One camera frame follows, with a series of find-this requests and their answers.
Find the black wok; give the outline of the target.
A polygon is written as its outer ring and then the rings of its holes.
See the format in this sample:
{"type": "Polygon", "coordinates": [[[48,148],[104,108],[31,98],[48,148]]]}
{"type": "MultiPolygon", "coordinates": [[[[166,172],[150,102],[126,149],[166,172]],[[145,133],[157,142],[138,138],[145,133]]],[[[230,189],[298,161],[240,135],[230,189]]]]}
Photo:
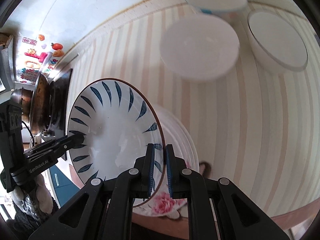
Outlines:
{"type": "Polygon", "coordinates": [[[41,133],[49,121],[50,85],[47,78],[40,73],[37,77],[31,100],[29,124],[33,135],[41,133]]]}

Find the colourful wall stickers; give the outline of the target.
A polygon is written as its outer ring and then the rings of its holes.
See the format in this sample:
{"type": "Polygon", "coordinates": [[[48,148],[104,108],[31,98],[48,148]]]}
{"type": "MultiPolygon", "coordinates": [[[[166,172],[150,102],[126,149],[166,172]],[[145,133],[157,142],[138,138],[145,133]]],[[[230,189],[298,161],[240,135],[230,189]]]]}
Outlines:
{"type": "Polygon", "coordinates": [[[63,45],[43,34],[21,37],[15,55],[15,81],[34,85],[38,74],[48,77],[64,55],[63,45]]]}

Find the black gas stove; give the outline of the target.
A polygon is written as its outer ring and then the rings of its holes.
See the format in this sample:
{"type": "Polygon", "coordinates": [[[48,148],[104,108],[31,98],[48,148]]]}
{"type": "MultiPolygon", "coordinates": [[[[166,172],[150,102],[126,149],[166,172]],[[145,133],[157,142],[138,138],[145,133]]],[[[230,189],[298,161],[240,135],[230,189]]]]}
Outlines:
{"type": "Polygon", "coordinates": [[[62,74],[56,81],[51,81],[49,115],[45,130],[41,133],[41,139],[50,141],[65,136],[66,132],[66,108],[72,69],[62,74]]]}

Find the black range hood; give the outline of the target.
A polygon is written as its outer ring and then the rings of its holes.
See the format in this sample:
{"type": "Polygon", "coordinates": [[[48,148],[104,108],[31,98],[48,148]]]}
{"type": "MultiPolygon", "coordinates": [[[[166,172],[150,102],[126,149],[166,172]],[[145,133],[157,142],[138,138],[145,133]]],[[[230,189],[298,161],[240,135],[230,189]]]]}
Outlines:
{"type": "Polygon", "coordinates": [[[13,59],[14,37],[1,33],[1,94],[15,88],[15,67],[13,59]]]}

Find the white bowl dark rim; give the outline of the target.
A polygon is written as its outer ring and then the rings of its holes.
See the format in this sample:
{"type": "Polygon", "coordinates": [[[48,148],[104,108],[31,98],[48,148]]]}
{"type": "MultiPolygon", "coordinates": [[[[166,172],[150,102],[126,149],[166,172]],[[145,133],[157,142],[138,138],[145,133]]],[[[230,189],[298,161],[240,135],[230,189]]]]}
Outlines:
{"type": "Polygon", "coordinates": [[[287,20],[269,10],[253,10],[247,16],[247,24],[253,55],[266,71],[279,75],[306,69],[306,45],[287,20]]]}

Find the steel steamer pot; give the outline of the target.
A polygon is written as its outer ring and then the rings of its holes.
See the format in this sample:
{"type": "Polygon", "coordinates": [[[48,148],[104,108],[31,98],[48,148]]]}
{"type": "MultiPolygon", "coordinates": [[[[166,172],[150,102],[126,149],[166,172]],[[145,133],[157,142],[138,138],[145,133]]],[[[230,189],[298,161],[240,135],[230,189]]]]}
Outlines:
{"type": "Polygon", "coordinates": [[[29,122],[32,97],[33,91],[23,87],[15,89],[10,96],[11,100],[22,106],[22,120],[24,122],[29,122]]]}

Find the white plate pink flowers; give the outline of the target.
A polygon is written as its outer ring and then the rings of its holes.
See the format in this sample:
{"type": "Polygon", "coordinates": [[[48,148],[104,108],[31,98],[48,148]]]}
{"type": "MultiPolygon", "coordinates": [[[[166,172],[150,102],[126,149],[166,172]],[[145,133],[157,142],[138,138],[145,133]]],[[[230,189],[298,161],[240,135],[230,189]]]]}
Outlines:
{"type": "MultiPolygon", "coordinates": [[[[164,132],[165,143],[172,145],[175,157],[183,159],[188,169],[198,172],[197,150],[187,129],[170,111],[159,105],[155,105],[154,109],[164,132]]],[[[187,199],[171,197],[171,190],[176,186],[176,175],[172,172],[172,162],[170,162],[157,193],[147,203],[135,207],[133,212],[146,217],[167,216],[178,219],[180,217],[178,210],[187,204],[187,199]]]]}

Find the plain white bowl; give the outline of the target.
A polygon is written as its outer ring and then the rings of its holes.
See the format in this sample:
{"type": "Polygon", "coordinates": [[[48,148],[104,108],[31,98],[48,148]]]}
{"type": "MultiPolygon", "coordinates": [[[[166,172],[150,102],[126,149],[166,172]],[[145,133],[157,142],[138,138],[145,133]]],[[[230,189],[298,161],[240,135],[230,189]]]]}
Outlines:
{"type": "Polygon", "coordinates": [[[199,82],[225,76],[239,58],[240,41],[225,20],[205,14],[186,16],[161,37],[160,55],[168,69],[199,82]]]}

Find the striped cat table mat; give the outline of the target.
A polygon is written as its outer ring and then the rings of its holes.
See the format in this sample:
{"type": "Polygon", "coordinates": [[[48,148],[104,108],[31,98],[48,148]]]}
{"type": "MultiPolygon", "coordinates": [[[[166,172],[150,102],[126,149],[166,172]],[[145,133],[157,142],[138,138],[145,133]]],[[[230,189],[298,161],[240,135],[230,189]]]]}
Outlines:
{"type": "Polygon", "coordinates": [[[190,82],[167,70],[160,39],[194,10],[184,0],[145,0],[112,16],[69,52],[71,106],[88,84],[123,79],[169,111],[189,132],[210,178],[227,177],[281,228],[319,211],[319,40],[294,0],[249,0],[234,25],[240,41],[235,67],[216,81],[190,82]],[[308,65],[272,75],[256,61],[247,15],[268,10],[302,36],[308,65]]]}

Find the white plate blue leaf pattern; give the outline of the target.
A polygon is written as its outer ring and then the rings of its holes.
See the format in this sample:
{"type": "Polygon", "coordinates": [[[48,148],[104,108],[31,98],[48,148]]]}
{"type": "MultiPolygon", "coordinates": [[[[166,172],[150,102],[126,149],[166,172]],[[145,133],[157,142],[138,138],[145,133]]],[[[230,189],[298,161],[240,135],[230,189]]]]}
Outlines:
{"type": "Polygon", "coordinates": [[[133,85],[113,78],[85,87],[71,108],[67,134],[80,133],[84,141],[69,150],[83,183],[93,178],[109,180],[132,168],[154,146],[151,195],[164,177],[164,133],[147,98],[133,85]]]}

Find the white bowl blue rim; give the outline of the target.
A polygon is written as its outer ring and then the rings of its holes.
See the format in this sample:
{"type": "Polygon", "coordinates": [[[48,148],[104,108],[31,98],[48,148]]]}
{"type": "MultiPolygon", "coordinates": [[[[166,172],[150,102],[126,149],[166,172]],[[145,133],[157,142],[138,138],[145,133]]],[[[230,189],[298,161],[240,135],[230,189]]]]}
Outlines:
{"type": "Polygon", "coordinates": [[[236,22],[247,7],[247,0],[185,0],[196,12],[217,16],[229,24],[236,22]]]}

